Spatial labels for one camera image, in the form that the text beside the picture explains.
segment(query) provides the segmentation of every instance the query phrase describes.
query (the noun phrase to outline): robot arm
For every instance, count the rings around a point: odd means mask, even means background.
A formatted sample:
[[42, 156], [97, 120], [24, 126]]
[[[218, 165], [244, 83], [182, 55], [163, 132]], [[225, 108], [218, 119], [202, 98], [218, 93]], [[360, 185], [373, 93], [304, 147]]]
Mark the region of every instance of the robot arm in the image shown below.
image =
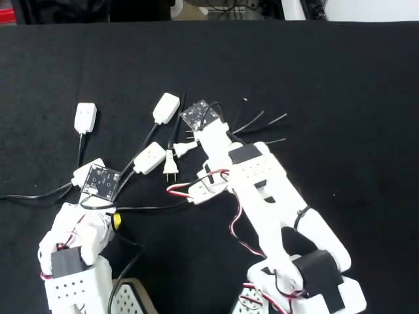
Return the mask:
[[[266, 256], [266, 260], [250, 267], [247, 273], [253, 288], [270, 296], [269, 303], [276, 302], [276, 306], [285, 309], [278, 311], [284, 313], [354, 314], [363, 311], [366, 303], [358, 282], [341, 275], [351, 266], [344, 245], [321, 215], [307, 206], [268, 147], [264, 143], [243, 145], [231, 141], [228, 125], [220, 118], [212, 113], [209, 121], [204, 119], [207, 107], [201, 101], [183, 112], [183, 119], [208, 156], [202, 171], [198, 172], [198, 177], [203, 179], [189, 188], [189, 200], [199, 204], [226, 188], [237, 197]], [[228, 169], [228, 182], [220, 174], [205, 177], [216, 169]], [[318, 250], [308, 256], [289, 256], [282, 244], [281, 229], [286, 226], [296, 227], [296, 231], [313, 241]], [[322, 272], [321, 279], [316, 277]], [[322, 282], [333, 291], [322, 290], [319, 287]], [[308, 290], [310, 295], [297, 294]]]

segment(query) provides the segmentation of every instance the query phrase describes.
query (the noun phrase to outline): white power adapter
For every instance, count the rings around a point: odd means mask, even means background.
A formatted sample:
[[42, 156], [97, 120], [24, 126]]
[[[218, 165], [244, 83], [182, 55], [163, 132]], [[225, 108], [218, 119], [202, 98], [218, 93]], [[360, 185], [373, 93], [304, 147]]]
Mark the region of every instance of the white power adapter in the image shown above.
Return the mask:
[[93, 131], [97, 111], [94, 103], [79, 103], [74, 119], [74, 128], [76, 131], [80, 134], [86, 134]]
[[134, 171], [144, 175], [150, 173], [166, 159], [166, 151], [157, 143], [152, 142], [134, 159]]
[[167, 124], [170, 119], [172, 119], [172, 116], [175, 114], [180, 104], [181, 101], [179, 97], [164, 93], [153, 111], [155, 123], [159, 125], [161, 123]]

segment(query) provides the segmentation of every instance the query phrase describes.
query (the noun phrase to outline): white plug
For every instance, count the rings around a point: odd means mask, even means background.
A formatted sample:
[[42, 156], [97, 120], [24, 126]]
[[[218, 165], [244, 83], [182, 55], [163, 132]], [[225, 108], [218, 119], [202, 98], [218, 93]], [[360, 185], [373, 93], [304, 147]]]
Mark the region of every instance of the white plug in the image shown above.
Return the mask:
[[198, 147], [198, 142], [190, 142], [190, 143], [174, 143], [173, 149], [175, 150], [175, 154], [178, 158], [182, 157], [191, 149]]
[[146, 175], [165, 159], [166, 151], [157, 142], [152, 142], [134, 159], [134, 171]]
[[157, 103], [154, 111], [153, 118], [157, 124], [167, 124], [172, 116], [175, 114], [177, 108], [179, 108], [181, 101], [179, 97], [164, 93]]
[[176, 182], [176, 173], [179, 173], [179, 170], [177, 169], [177, 165], [173, 160], [173, 151], [168, 149], [166, 151], [166, 163], [164, 164], [163, 169], [163, 174], [166, 175], [166, 182], [169, 182], [169, 175], [174, 175]]
[[74, 119], [74, 128], [76, 131], [80, 134], [86, 134], [93, 131], [97, 111], [94, 103], [79, 103]]
[[105, 164], [101, 158], [95, 159], [92, 162], [83, 165], [82, 167], [78, 168], [76, 171], [73, 172], [73, 178], [71, 180], [73, 186], [78, 185], [80, 188], [83, 188], [84, 182], [86, 181], [87, 175], [89, 174], [92, 165], [105, 167]]

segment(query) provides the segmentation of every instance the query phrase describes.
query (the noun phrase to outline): white plastic bracket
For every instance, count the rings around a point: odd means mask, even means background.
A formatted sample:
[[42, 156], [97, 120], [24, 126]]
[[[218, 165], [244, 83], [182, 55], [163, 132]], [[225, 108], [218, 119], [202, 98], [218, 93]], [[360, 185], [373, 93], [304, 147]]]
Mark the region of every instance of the white plastic bracket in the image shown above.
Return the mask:
[[102, 256], [90, 269], [45, 281], [46, 297], [53, 314], [84, 304], [86, 313], [106, 313], [112, 290], [111, 267]]

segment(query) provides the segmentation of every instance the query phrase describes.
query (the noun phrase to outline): table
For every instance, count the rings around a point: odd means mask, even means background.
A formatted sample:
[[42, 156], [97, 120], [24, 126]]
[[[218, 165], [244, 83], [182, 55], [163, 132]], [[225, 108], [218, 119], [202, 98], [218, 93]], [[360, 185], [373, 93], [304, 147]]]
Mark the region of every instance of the table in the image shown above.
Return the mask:
[[[163, 92], [189, 103], [219, 101], [238, 127], [265, 110], [287, 120], [248, 140], [271, 145], [290, 180], [352, 256], [349, 276], [368, 313], [413, 313], [416, 229], [419, 24], [160, 22], [0, 29], [0, 191], [40, 194], [72, 178], [78, 101], [100, 118], [86, 147], [122, 169], [152, 126]], [[166, 145], [171, 127], [155, 139]], [[181, 132], [179, 140], [186, 135]], [[182, 157], [193, 178], [200, 150]], [[119, 205], [167, 205], [162, 168], [136, 177]], [[76, 201], [74, 191], [69, 201]], [[59, 206], [2, 202], [3, 313], [46, 313], [37, 246]], [[229, 234], [236, 210], [223, 195], [169, 214], [123, 215], [146, 251], [128, 275], [145, 285], [160, 313], [228, 313], [259, 259]], [[257, 239], [244, 218], [240, 236]], [[286, 245], [300, 241], [288, 233]], [[135, 254], [118, 241], [104, 255], [115, 275]]]

